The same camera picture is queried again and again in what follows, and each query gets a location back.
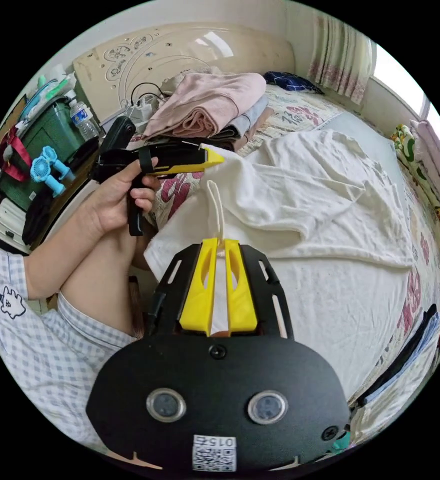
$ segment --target white blanket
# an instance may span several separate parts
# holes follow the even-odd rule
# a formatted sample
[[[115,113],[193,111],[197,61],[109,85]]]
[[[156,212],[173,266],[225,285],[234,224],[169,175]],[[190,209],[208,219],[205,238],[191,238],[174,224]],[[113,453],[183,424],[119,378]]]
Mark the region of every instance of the white blanket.
[[[387,343],[405,299],[411,240],[381,166],[343,134],[294,132],[246,158],[216,149],[208,169],[145,252],[157,279],[174,254],[204,238],[265,253],[288,301],[297,341],[337,372],[347,398]],[[227,326],[219,255],[213,329]]]

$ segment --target blue fan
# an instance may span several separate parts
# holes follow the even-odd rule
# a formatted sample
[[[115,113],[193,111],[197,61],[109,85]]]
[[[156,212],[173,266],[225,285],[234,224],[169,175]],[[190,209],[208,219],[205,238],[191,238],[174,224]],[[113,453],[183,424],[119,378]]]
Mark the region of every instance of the blue fan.
[[[68,177],[68,179],[72,181],[75,179],[75,176],[73,175],[71,169],[58,159],[58,155],[56,154],[54,148],[50,147],[49,145],[43,147],[42,157],[46,158],[49,161],[50,165],[55,170],[60,172],[60,181],[66,177]]]
[[[61,195],[66,190],[63,184],[51,176],[50,162],[44,156],[39,156],[33,160],[30,175],[34,182],[45,182],[53,190],[53,197]]]

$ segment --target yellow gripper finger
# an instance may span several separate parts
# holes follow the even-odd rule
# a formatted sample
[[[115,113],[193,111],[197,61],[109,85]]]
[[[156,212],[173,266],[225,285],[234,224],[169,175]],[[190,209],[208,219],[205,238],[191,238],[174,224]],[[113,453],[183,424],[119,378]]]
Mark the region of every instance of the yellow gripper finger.
[[[250,285],[246,275],[240,244],[236,240],[225,240],[226,299],[228,303],[229,332],[251,333],[256,330],[256,318]]]
[[[215,294],[216,252],[218,239],[203,240],[180,316],[183,330],[210,336]]]

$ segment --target carved headboard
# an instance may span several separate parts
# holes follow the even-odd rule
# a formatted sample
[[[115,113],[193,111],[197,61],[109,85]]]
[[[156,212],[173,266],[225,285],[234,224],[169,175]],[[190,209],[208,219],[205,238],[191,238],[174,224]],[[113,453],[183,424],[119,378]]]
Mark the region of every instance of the carved headboard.
[[[216,66],[223,72],[295,71],[290,43],[240,25],[212,22],[176,23],[116,37],[73,62],[77,79],[101,125],[130,101],[141,82],[161,86],[163,80],[191,68]],[[142,85],[135,97],[157,93]]]

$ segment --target green bag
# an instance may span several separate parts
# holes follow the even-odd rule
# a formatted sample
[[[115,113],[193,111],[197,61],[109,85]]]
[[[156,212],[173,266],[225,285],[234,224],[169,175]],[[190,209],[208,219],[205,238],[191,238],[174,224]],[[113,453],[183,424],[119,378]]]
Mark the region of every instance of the green bag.
[[[58,158],[68,165],[73,155],[83,145],[83,137],[70,119],[69,101],[68,97],[63,96],[50,100],[19,135],[18,138],[32,160],[38,158],[43,147],[49,145],[56,151]],[[43,182],[36,183],[29,178],[30,169],[16,151],[10,162],[26,173],[28,179],[18,181],[7,173],[1,172],[0,192],[22,210],[28,211],[35,196],[48,187]]]

